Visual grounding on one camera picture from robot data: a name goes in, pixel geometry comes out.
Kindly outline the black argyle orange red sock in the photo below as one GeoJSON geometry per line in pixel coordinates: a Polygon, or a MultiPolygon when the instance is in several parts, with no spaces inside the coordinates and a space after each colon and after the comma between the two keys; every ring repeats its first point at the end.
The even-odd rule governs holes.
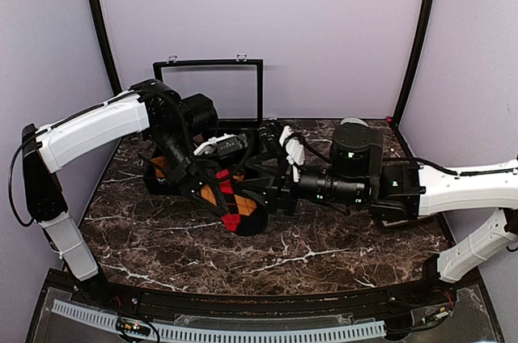
{"type": "Polygon", "coordinates": [[[223,197],[226,212],[218,216],[228,231],[239,236],[254,236],[266,229],[268,214],[251,198],[236,193],[235,185],[244,178],[244,171],[238,171],[230,180],[219,184],[216,191],[223,197]]]}

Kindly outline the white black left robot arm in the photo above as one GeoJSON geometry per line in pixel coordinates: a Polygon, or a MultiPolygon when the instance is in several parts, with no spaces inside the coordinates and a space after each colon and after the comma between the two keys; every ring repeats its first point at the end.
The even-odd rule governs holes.
{"type": "Polygon", "coordinates": [[[213,101],[203,94],[183,98],[166,84],[149,79],[119,95],[42,126],[27,125],[16,154],[22,158],[28,213],[48,236],[72,276],[83,283],[83,295],[97,307],[114,300],[113,288],[69,213],[57,173],[67,164],[110,142],[144,133],[165,156],[165,175],[183,193],[208,181],[195,155],[193,138],[216,128],[213,101]]]}

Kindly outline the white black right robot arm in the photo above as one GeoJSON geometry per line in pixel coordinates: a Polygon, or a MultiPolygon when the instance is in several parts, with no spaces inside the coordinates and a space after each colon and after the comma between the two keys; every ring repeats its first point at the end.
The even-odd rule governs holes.
{"type": "Polygon", "coordinates": [[[481,167],[441,167],[431,161],[386,158],[383,134],[358,118],[346,118],[333,131],[326,167],[305,163],[320,152],[290,126],[264,124],[265,150],[247,166],[262,173],[238,188],[270,210],[288,210],[298,200],[368,210],[385,226],[417,222],[455,210],[491,208],[492,215],[461,242],[428,258],[413,298],[431,305],[444,283],[460,281],[470,270],[517,241],[517,161],[481,167]]]}

